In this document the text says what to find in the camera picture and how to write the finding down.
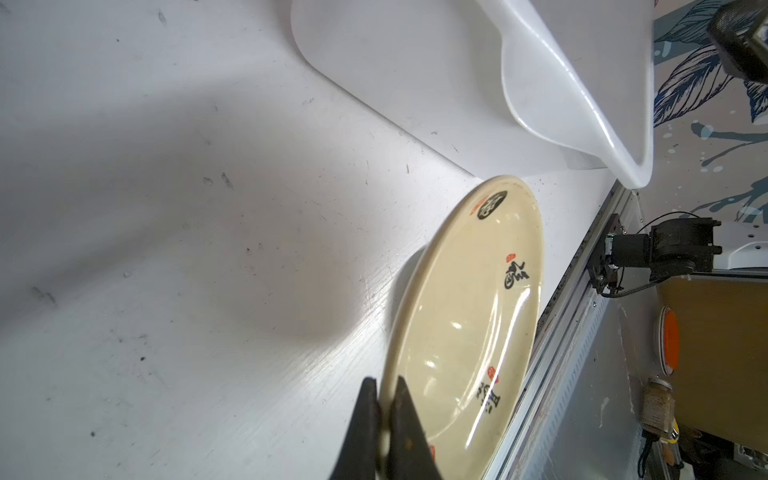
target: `white table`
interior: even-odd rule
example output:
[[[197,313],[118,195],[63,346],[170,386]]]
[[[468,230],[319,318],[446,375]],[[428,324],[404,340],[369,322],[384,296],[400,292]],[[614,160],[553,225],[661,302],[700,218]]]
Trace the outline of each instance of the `white table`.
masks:
[[[480,180],[309,67],[288,2],[2,1],[0,477],[325,478]],[[525,180],[543,309],[614,178]]]

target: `orange lid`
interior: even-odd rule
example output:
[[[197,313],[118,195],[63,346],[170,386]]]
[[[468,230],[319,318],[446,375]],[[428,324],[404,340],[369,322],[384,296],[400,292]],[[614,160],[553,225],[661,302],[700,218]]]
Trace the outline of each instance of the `orange lid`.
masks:
[[[677,314],[668,309],[664,314],[664,363],[677,369],[680,361],[680,327],[677,325]]]

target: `leaf pattern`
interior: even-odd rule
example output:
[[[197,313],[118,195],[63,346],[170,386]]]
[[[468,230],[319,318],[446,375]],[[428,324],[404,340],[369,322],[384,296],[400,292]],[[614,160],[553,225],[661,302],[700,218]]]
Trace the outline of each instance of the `leaf pattern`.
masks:
[[[683,41],[709,45],[711,41],[707,37],[707,26],[712,15],[715,15],[723,3],[725,3],[724,0],[702,0],[694,5],[670,31],[661,35],[656,41]]]
[[[768,85],[756,81],[744,81],[746,96],[750,98],[752,121],[768,109]]]
[[[714,45],[697,48],[659,88],[654,100],[654,126],[696,110],[731,80],[733,77],[723,71]]]

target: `white plastic bin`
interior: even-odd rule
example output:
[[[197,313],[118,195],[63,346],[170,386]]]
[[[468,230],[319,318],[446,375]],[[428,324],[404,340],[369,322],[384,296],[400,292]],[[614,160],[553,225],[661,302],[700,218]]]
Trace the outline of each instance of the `white plastic bin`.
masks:
[[[479,177],[607,166],[643,187],[653,3],[559,4],[538,7],[568,55],[528,0],[293,0],[291,23],[311,65]]]

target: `beige plate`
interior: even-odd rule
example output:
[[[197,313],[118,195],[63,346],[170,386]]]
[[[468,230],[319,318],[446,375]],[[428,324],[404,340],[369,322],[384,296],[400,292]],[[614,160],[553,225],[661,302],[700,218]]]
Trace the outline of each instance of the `beige plate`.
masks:
[[[397,313],[381,390],[413,397],[441,476],[480,478],[528,368],[541,295],[541,217],[528,187],[496,177],[451,212]]]

